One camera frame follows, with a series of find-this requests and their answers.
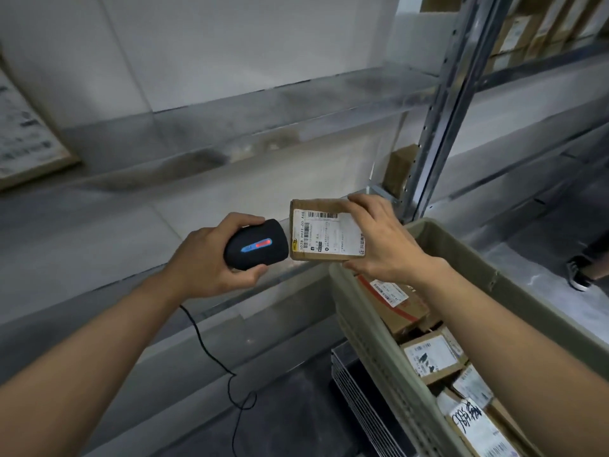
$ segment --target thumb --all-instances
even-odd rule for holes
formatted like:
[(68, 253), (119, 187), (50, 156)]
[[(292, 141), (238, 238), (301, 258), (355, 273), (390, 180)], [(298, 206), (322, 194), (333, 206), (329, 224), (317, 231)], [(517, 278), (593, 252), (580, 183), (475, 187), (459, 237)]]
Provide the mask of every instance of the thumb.
[(343, 268), (350, 269), (358, 274), (366, 274), (366, 269), (368, 269), (366, 266), (366, 260), (363, 258), (344, 261)]
[(269, 267), (265, 264), (258, 264), (247, 271), (236, 272), (232, 275), (232, 284), (236, 289), (247, 289), (254, 287), (264, 273), (269, 270)]

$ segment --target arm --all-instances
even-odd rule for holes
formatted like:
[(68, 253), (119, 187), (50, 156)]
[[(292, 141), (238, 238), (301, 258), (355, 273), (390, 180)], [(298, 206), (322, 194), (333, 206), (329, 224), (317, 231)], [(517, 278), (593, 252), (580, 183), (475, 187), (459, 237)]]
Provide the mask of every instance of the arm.
[(427, 255), (389, 202), (354, 195), (349, 209), (366, 238), (366, 257), (346, 268), (413, 286), (441, 315), (485, 382), (547, 456), (606, 455), (609, 383)]
[(264, 218), (232, 213), (191, 233), (167, 266), (0, 387), (0, 455), (77, 455), (156, 332), (188, 298), (253, 286), (267, 267), (233, 273), (226, 242)]

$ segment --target black sneaker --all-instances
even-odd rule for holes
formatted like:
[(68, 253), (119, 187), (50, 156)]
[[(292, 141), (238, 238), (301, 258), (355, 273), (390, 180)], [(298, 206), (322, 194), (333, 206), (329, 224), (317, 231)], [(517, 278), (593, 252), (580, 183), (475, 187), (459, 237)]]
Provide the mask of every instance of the black sneaker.
[(594, 281), (581, 271), (582, 268), (585, 268), (591, 263), (592, 262), (588, 258), (582, 255), (574, 256), (567, 261), (567, 279), (569, 280), (569, 285), (575, 290), (585, 292), (594, 284)]

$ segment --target gray floor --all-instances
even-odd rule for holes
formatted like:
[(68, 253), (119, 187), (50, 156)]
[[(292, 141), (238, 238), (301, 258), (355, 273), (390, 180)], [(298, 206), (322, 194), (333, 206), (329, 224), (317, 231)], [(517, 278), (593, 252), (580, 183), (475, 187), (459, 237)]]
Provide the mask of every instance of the gray floor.
[[(238, 456), (355, 457), (357, 444), (328, 389), (330, 353), (322, 353), (258, 392), (241, 415)], [(237, 411), (202, 425), (155, 457), (231, 456)]]
[(609, 230), (609, 176), (484, 253), (487, 260), (609, 343), (609, 277), (587, 292), (565, 280), (565, 262)]

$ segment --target hand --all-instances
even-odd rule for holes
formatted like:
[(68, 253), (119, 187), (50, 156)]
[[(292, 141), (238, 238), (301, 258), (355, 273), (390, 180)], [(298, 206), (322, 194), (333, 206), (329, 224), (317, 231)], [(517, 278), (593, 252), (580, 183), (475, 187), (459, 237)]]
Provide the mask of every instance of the hand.
[(366, 194), (352, 194), (349, 200), (346, 207), (366, 239), (366, 255), (345, 261), (343, 266), (374, 279), (416, 288), (441, 258), (422, 251), (395, 217), (388, 200)]
[(224, 262), (224, 248), (242, 227), (262, 223), (261, 216), (229, 213), (217, 227), (191, 232), (160, 272), (162, 285), (169, 286), (171, 296), (180, 303), (253, 287), (268, 266), (233, 272)]

